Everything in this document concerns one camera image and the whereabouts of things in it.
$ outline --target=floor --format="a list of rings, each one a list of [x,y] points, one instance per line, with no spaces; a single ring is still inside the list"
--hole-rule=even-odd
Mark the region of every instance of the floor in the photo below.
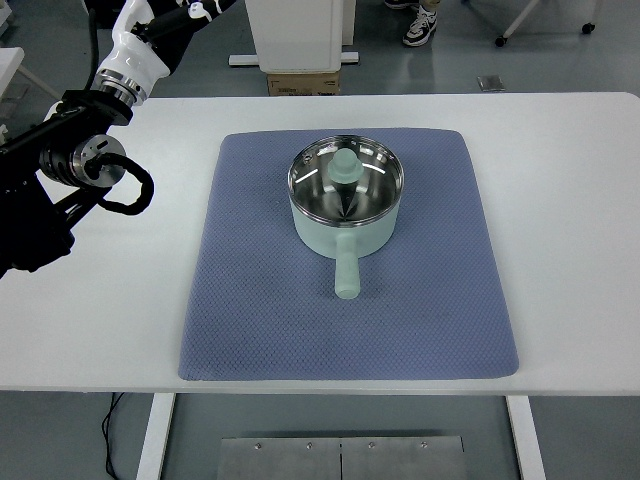
[[[635,23],[640,2],[606,0],[596,30],[582,35],[580,29],[591,19],[595,0],[543,0],[508,44],[496,48],[495,38],[526,3],[447,0],[440,8],[433,40],[410,49],[401,45],[400,38],[415,15],[412,11],[391,11],[380,0],[358,0],[355,43],[345,50],[359,52],[361,61],[342,68],[342,94],[479,93],[478,76],[499,75],[507,92],[640,95],[640,29]],[[22,47],[23,65],[55,90],[82,88],[89,75],[89,43],[81,1],[12,0],[10,6],[15,18],[0,41]],[[109,31],[99,32],[99,44],[106,55],[111,47]],[[227,66],[230,54],[252,53],[246,9],[239,1],[194,37],[178,71],[160,80],[152,95],[266,96],[266,78],[259,69]],[[9,136],[38,124],[54,101],[17,75],[13,91],[22,92],[24,86],[26,94],[14,95],[20,98],[3,99],[13,110],[10,117],[0,118]],[[109,478],[100,431],[109,397],[103,393],[0,393],[0,478]],[[327,401],[342,413],[335,413]],[[491,412],[487,418],[495,418],[497,427],[486,443],[478,440],[478,451],[493,452],[501,461],[477,460],[469,478],[517,478],[499,402],[486,398],[460,402],[465,412],[476,414],[475,419],[465,414],[469,421],[464,425],[456,422],[463,410],[442,409],[437,398],[179,398],[164,478],[215,478],[215,445],[223,435],[250,431],[248,419],[257,422],[254,433],[389,432],[398,425],[403,432],[440,428],[482,439],[487,428],[484,412]],[[543,397],[532,398],[531,403],[547,478],[640,478],[640,399]],[[150,395],[130,394],[118,407],[112,425],[113,458],[122,478],[135,478],[150,404]],[[298,414],[290,418],[291,411]],[[426,411],[441,413],[434,417]],[[197,429],[203,417],[213,422],[208,430]],[[212,442],[208,450],[203,449],[207,441]]]

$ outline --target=pot lid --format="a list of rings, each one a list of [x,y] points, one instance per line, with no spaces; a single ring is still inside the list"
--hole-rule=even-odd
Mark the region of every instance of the pot lid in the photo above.
[[[364,225],[400,200],[402,166],[384,145],[338,135],[302,150],[289,170],[289,196],[298,210],[330,226]]]

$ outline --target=pot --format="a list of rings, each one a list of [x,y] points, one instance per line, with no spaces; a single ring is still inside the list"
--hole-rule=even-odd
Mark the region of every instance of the pot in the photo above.
[[[404,184],[400,161],[365,137],[324,138],[296,156],[288,184],[300,239],[336,260],[336,295],[356,298],[358,259],[379,250],[395,228]]]

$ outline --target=gray mat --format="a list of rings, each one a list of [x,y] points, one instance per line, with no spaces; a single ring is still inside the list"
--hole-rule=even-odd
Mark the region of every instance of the gray mat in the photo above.
[[[286,175],[335,134],[389,147],[405,171],[393,236],[360,259],[355,300],[299,239]],[[180,362],[186,380],[495,378],[518,356],[473,167],[457,132],[277,131],[220,150]]]

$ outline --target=lid knob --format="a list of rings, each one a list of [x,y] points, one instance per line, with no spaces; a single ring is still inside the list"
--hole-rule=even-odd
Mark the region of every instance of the lid knob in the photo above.
[[[357,182],[363,172],[362,162],[356,153],[349,148],[337,150],[329,162],[329,178],[335,183]]]

